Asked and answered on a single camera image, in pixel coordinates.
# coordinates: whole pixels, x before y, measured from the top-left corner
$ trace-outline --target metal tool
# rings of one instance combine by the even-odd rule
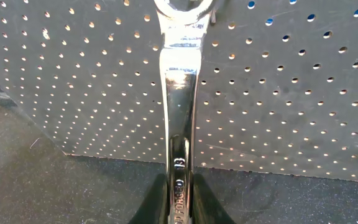
[[[169,223],[189,223],[195,101],[203,39],[213,0],[190,11],[178,11],[156,0],[161,33],[160,76],[165,115]]]

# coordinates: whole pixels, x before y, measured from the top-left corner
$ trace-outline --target black surface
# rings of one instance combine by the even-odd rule
[[[64,156],[0,93],[0,223],[128,223],[163,164]],[[236,223],[358,223],[358,182],[196,168]]]

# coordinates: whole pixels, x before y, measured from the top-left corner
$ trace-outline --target pegboard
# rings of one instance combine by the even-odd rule
[[[68,154],[164,162],[152,0],[0,2],[0,87]],[[218,2],[196,166],[358,180],[358,1]]]

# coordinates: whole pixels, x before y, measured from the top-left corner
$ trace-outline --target perforated metal panel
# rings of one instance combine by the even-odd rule
[[[5,1],[0,86],[66,153],[164,162],[161,42],[151,0]],[[218,2],[203,56],[196,165],[358,180],[358,1]]]

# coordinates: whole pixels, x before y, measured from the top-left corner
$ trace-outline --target recessed panel on wrench handle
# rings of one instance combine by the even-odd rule
[[[164,36],[160,76],[167,140],[168,223],[182,224],[189,223],[191,215],[193,112],[212,0],[188,12],[176,11],[165,1],[155,3]]]

